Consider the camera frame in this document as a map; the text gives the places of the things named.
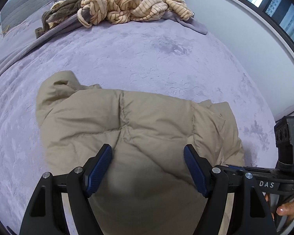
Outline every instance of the beige puffer jacket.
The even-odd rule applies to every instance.
[[[45,80],[36,117],[53,175],[70,172],[104,143],[113,160],[90,203],[104,234],[192,235],[206,200],[183,158],[186,144],[216,164],[244,165],[229,104],[80,85],[71,71]],[[226,234],[228,197],[220,234]]]

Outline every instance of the black camera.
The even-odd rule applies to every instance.
[[[294,172],[294,116],[285,116],[274,127],[279,151],[277,168]]]

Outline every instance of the bed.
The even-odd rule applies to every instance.
[[[14,57],[0,74],[0,220],[4,226],[19,233],[32,192],[48,171],[35,98],[41,83],[61,70],[73,71],[83,85],[195,102],[227,101],[236,117],[245,164],[275,167],[273,115],[238,60],[210,32],[200,34],[163,19],[121,25],[102,22],[90,29],[62,31],[17,56],[19,45],[35,41],[41,14],[50,7],[45,5],[11,29],[0,44],[0,61]],[[70,232],[77,234],[66,212]]]

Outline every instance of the camera lens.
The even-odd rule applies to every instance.
[[[279,130],[279,139],[280,139],[280,140],[283,139],[282,130]]]
[[[286,130],[286,128],[284,128],[283,134],[284,134],[284,138],[286,139],[288,137],[288,131]]]

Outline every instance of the blue gripper pad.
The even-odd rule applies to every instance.
[[[207,189],[206,178],[201,168],[199,167],[195,157],[191,153],[188,146],[184,147],[184,160],[188,167],[188,170],[193,178],[194,184],[197,188],[197,191],[201,193],[204,197],[207,197],[209,191]]]
[[[88,186],[85,190],[88,198],[98,190],[99,185],[108,170],[111,160],[112,148],[108,145],[88,177]]]

